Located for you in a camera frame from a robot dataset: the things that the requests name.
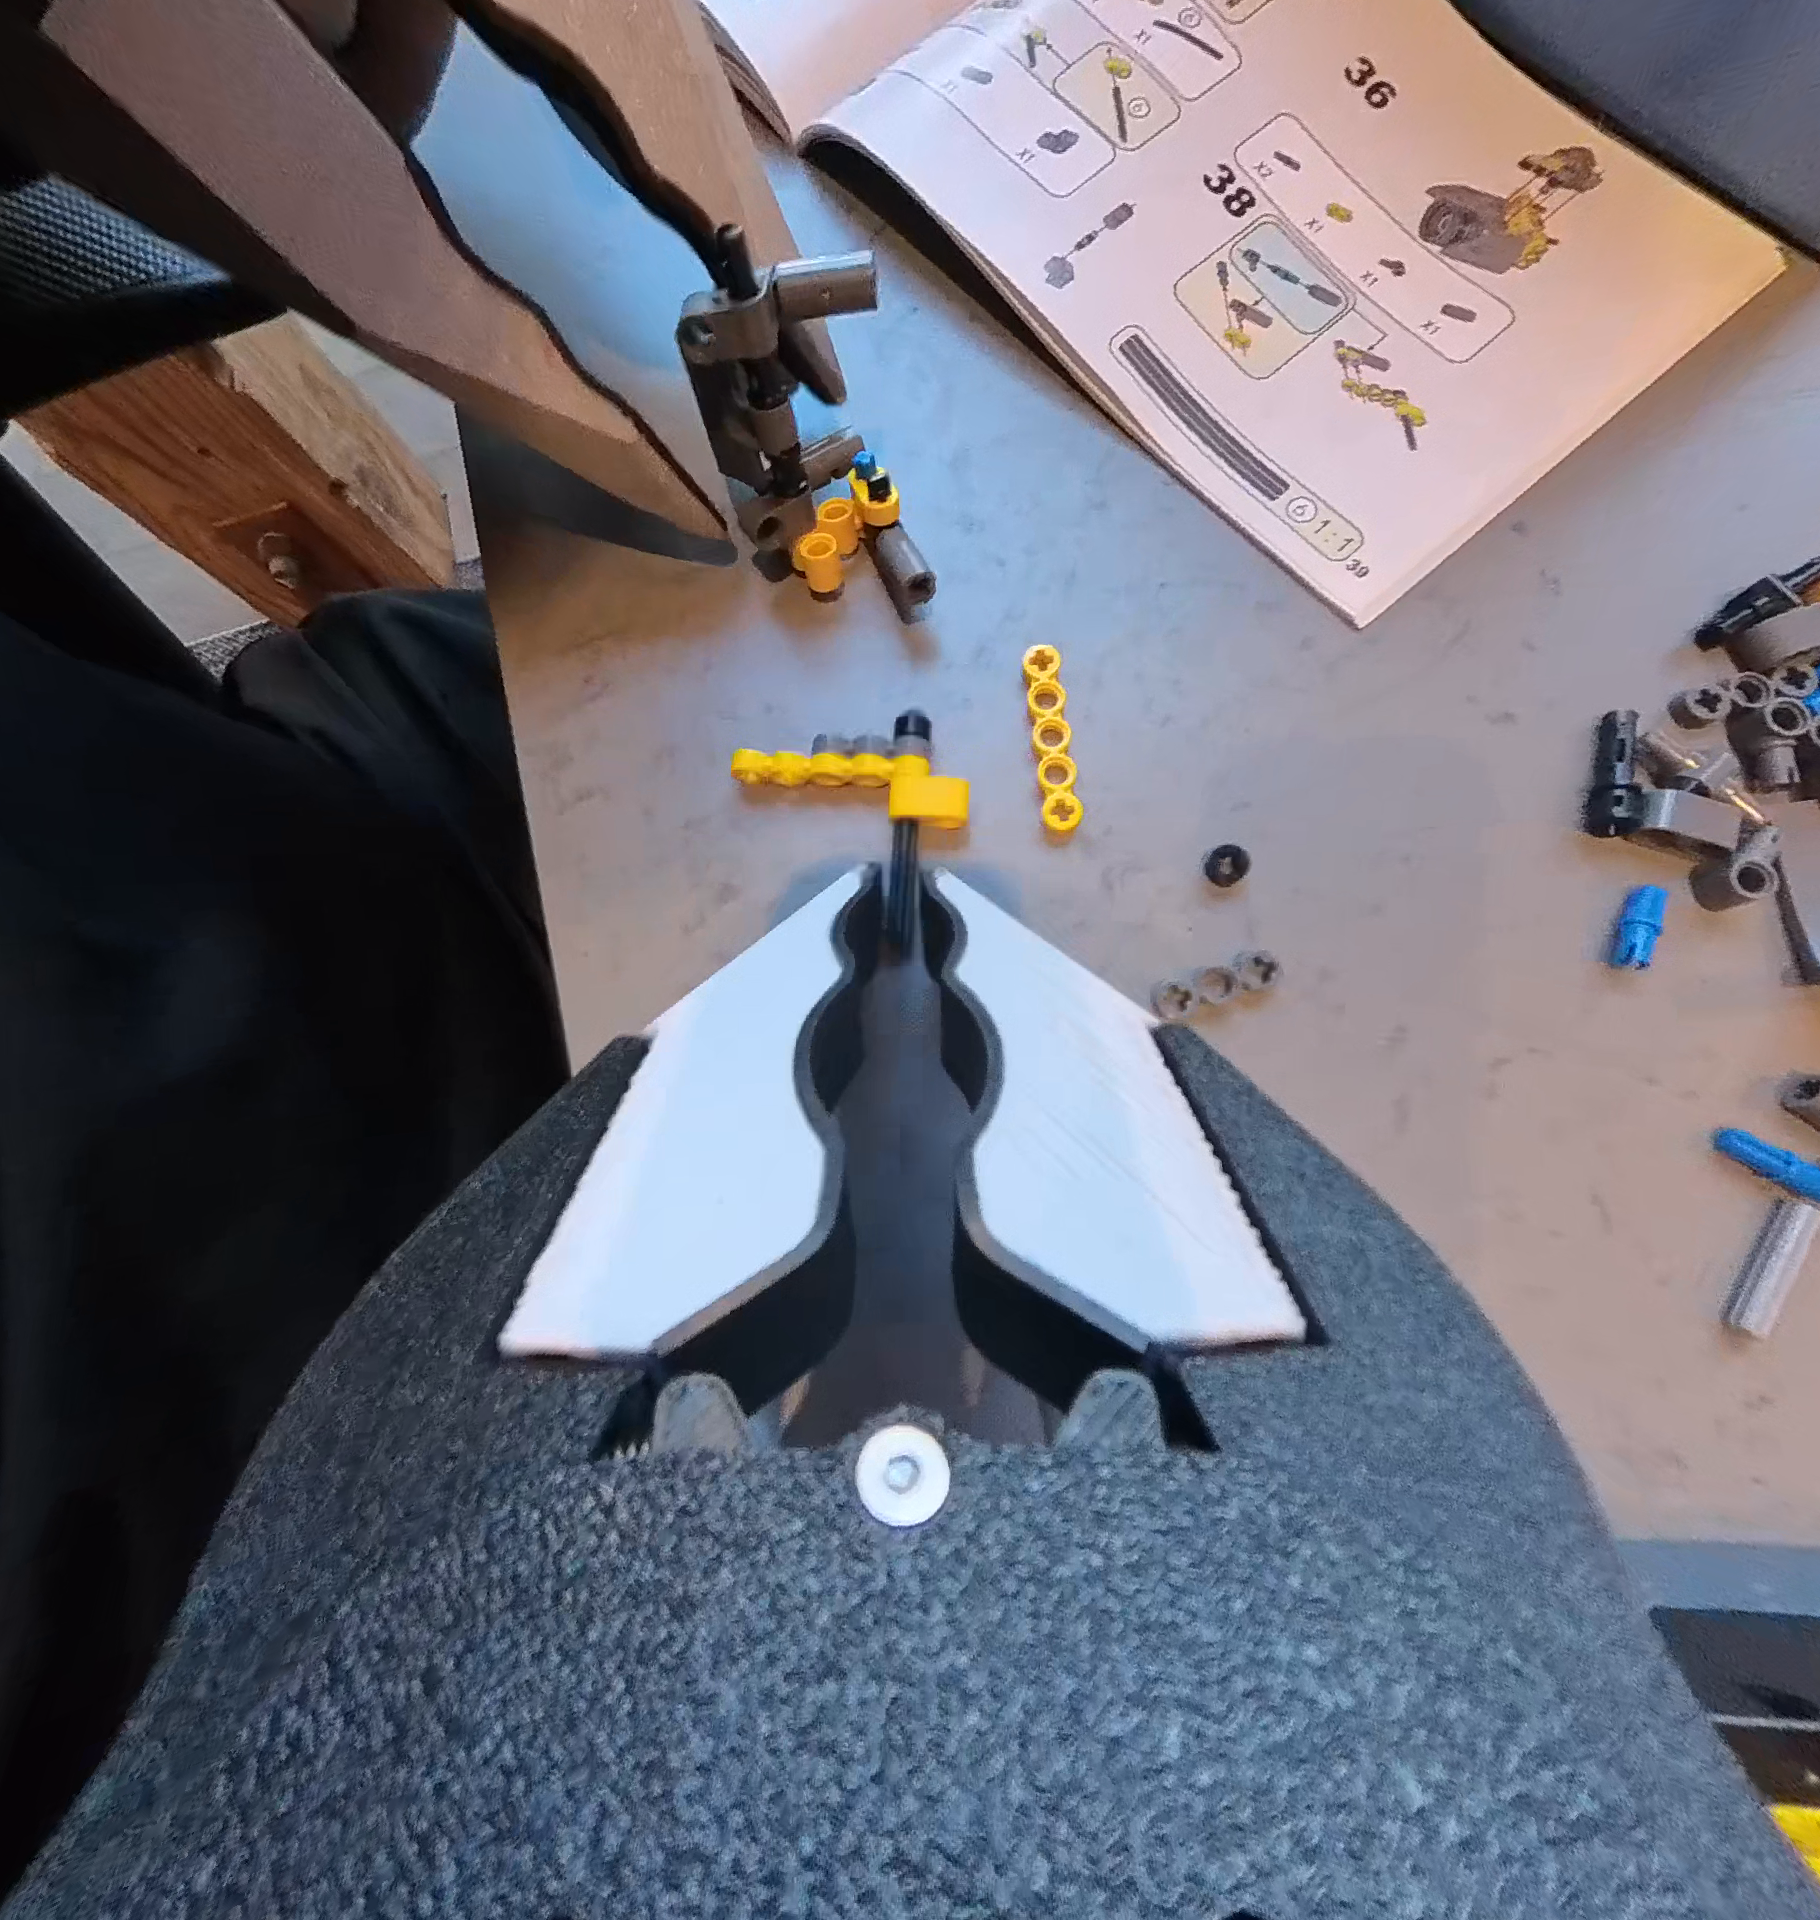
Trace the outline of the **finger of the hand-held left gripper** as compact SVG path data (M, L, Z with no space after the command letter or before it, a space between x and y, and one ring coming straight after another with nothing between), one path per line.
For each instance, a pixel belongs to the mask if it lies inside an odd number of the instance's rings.
M611 156L724 290L795 257L777 197L693 1L460 1L491 53Z
M727 540L707 452L664 445L616 362L496 274L353 91L320 25L275 1L66 1L40 44L228 221L226 269L279 269L326 323L637 513Z

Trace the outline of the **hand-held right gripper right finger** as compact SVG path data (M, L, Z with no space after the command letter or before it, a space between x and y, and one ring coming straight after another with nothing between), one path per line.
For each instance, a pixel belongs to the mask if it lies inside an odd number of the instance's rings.
M1304 1342L1152 1014L952 872L929 873L929 922L985 1061L956 1189L970 1242L1136 1354Z

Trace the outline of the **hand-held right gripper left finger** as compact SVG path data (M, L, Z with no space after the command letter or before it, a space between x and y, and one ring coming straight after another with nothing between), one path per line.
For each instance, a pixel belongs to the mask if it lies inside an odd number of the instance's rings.
M801 1266L832 1225L840 1151L810 1065L853 984L847 872L675 1000L500 1331L506 1357L668 1357Z

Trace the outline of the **grey and yellow brick assembly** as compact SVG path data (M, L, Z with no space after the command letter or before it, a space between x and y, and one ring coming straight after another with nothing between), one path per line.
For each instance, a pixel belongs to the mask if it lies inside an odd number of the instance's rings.
M872 310L874 256L757 266L736 227L718 245L714 286L685 299L675 338L760 569L801 578L830 604L849 559L869 554L897 616L916 621L938 577L904 527L896 475L849 427L807 438L792 403L815 376L806 371L806 325Z

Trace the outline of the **yellow perforated brick beam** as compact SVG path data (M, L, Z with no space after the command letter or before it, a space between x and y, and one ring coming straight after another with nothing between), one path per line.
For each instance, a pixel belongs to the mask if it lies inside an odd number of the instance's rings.
M810 751L739 747L729 776L741 785L771 787L884 787L897 770L897 755L881 736L843 738L820 733Z

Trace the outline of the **black axle with yellow connector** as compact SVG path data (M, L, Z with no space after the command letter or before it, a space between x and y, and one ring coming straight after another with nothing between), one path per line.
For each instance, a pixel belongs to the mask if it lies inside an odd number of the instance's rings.
M970 781L938 773L931 742L931 718L921 708L897 715L886 785L893 836L884 886L890 919L897 926L914 914L922 825L959 829L970 816Z

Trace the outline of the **grey desk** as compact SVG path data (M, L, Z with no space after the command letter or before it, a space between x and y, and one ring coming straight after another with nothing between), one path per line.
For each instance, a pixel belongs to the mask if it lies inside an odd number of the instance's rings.
M1820 1071L1820 987L1774 907L1704 911L1679 861L1574 822L1597 717L1657 717L1711 675L1702 621L1820 556L1820 261L1571 109L1787 268L1363 629L832 143L777 136L782 207L795 252L874 250L878 307L832 328L847 404L798 411L862 431L905 490L940 578L916 621L862 556L820 604L747 534L726 559L473 419L468 490L575 1065L886 853L878 795L741 785L729 755L927 707L973 787L968 825L922 842L938 872L1146 1012L1163 979L1278 957L1270 993L1166 1038L1234 1065L1442 1250L1619 1533L1820 1549L1820 1242L1770 1337L1725 1331L1775 1193L1711 1144L1820 1157L1778 1111ZM1083 801L1064 842L1018 671L1037 640ZM1229 891L1200 872L1222 842L1252 855ZM1670 889L1667 930L1613 972L1637 883Z

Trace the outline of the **small yellow brick piece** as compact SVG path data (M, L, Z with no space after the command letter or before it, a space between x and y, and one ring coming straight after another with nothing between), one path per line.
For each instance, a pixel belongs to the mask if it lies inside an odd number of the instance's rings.
M1072 752L1073 727L1067 717L1060 668L1060 650L1047 640L1032 643L1018 660L1029 747L1039 787L1039 827L1053 842L1067 841L1083 822L1080 766Z

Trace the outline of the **person's black clothing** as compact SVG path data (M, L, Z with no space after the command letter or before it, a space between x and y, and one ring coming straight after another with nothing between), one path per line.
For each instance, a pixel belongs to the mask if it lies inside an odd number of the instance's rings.
M223 679L0 613L0 1904L288 1388L567 1073L482 590Z

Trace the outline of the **light grey axle rod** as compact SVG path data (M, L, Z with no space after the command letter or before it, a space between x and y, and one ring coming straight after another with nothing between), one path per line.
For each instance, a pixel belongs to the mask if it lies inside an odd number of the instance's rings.
M1725 1331L1751 1338L1771 1335L1817 1232L1817 1201L1787 1197L1771 1203L1723 1301L1720 1321Z

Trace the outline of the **blue axle peg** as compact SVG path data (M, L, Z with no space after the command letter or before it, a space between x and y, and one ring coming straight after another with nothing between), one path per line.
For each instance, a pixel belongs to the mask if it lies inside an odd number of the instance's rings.
M1738 1127L1717 1127L1713 1151L1803 1203L1820 1206L1820 1162Z

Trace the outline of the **open instruction booklet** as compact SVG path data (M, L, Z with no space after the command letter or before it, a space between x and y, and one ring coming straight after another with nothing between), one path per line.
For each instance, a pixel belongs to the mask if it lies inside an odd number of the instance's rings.
M1435 1L709 1L1356 629L1787 268Z

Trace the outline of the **pile of small building bricks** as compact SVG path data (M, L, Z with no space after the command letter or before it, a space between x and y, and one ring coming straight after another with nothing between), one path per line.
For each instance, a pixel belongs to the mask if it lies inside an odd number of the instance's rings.
M1689 637L1709 677L1597 717L1576 827L1682 863L1711 914L1770 905L1820 987L1820 556L1768 571Z

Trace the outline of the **yellow and black brick vehicle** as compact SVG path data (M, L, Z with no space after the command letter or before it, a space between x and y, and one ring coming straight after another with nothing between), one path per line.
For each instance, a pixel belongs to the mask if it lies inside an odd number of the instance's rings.
M1820 1882L1820 1616L1652 1608L1650 1619Z

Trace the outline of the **grey cardboard box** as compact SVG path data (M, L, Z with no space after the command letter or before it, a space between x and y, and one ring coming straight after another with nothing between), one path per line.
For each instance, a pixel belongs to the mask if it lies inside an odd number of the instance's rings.
M1460 1L1571 107L1820 261L1820 1Z

